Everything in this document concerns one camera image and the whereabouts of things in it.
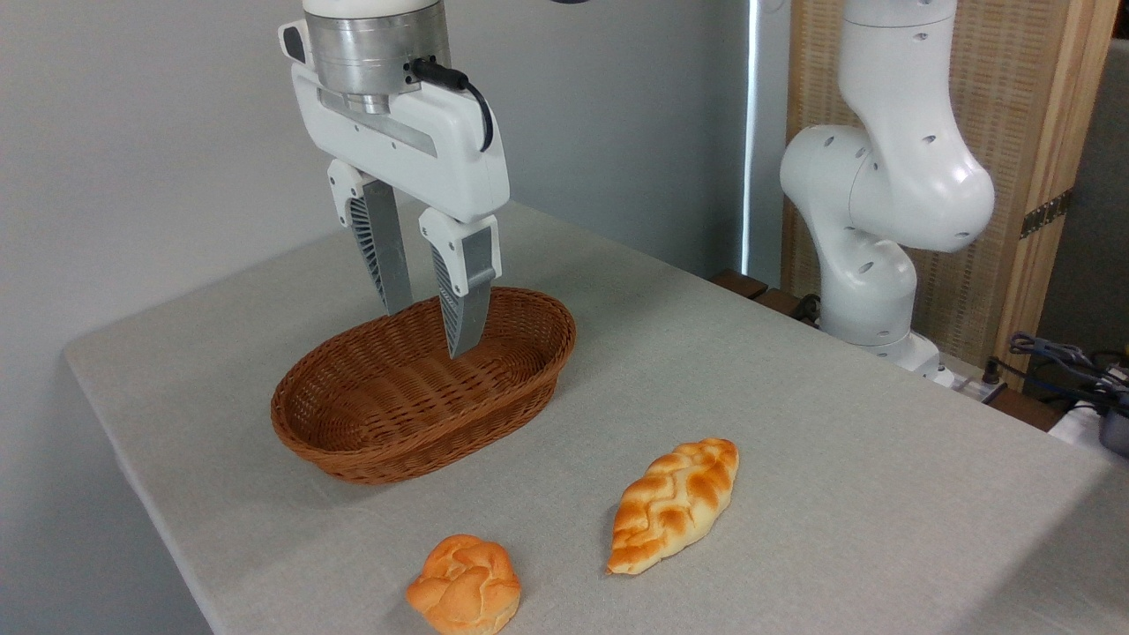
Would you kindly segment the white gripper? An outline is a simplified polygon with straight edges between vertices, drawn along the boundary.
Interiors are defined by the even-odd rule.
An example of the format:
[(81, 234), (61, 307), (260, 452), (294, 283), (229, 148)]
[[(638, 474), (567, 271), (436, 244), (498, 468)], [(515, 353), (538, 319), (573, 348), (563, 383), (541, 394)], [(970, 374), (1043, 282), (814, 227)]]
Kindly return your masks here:
[(504, 273), (492, 214), (511, 197), (511, 180), (500, 129), (484, 147), (482, 104), (431, 82), (390, 96), (385, 113), (355, 111), (320, 84), (305, 20), (280, 26), (279, 44), (294, 64), (310, 140), (335, 158), (327, 176), (336, 216), (352, 230), (385, 310), (394, 315), (413, 302), (395, 188), (429, 206), (419, 228), (431, 247), (449, 357), (475, 348), (491, 284)]

